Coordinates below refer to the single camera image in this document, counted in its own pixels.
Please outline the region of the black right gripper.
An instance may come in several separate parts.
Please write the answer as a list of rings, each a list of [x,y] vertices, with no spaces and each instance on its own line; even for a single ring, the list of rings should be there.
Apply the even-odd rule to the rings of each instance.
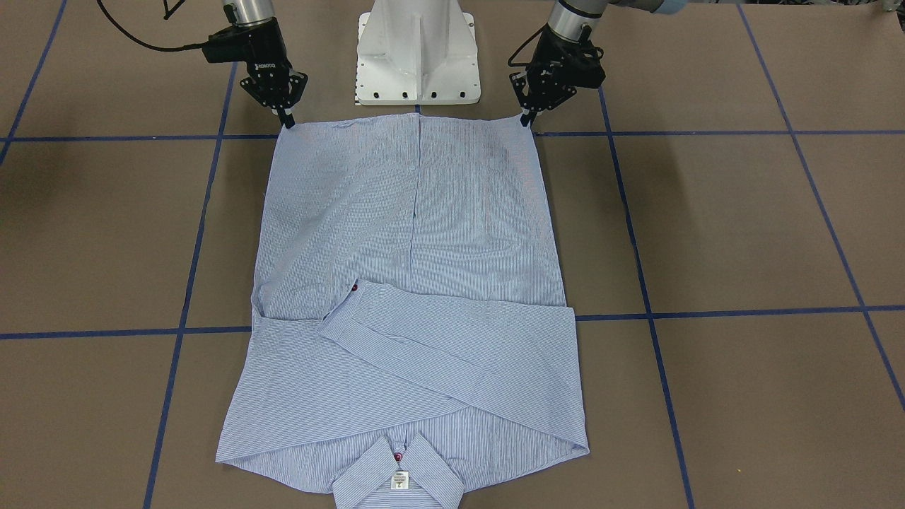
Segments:
[[[226,27],[208,37],[204,57],[211,64],[244,62],[248,76],[240,81],[243,90],[259,105],[275,110],[285,129],[296,124],[292,109],[303,97],[308,75],[288,60],[278,20]]]

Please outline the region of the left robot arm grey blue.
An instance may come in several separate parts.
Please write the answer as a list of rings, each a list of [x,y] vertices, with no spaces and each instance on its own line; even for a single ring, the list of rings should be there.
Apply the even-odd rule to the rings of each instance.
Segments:
[[[676,14],[685,1],[556,1],[546,23],[508,58],[508,77],[522,110],[520,124],[530,128],[540,114],[562,106],[581,89],[604,83],[604,51],[592,34],[609,6],[654,14]]]

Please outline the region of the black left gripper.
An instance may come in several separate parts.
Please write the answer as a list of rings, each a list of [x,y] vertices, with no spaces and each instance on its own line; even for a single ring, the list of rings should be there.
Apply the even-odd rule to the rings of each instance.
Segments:
[[[578,92],[597,89],[605,79],[602,48],[592,43],[592,27],[582,25],[578,39],[557,35],[548,25],[533,33],[508,58],[508,75],[522,109],[520,124],[530,128],[541,112],[556,109]]]

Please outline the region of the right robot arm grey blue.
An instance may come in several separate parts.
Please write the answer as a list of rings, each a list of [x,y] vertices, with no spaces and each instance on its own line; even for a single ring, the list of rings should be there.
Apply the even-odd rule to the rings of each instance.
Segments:
[[[223,1],[230,25],[210,35],[202,52],[210,64],[242,62],[247,76],[240,87],[280,119],[285,129],[296,122],[292,114],[303,97],[308,75],[288,60],[284,37],[272,1]]]

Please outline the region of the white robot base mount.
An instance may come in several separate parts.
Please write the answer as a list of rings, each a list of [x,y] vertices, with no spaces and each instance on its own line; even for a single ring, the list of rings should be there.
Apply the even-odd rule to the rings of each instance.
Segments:
[[[358,17],[356,52],[358,105],[481,100],[474,18],[457,1],[376,1]]]

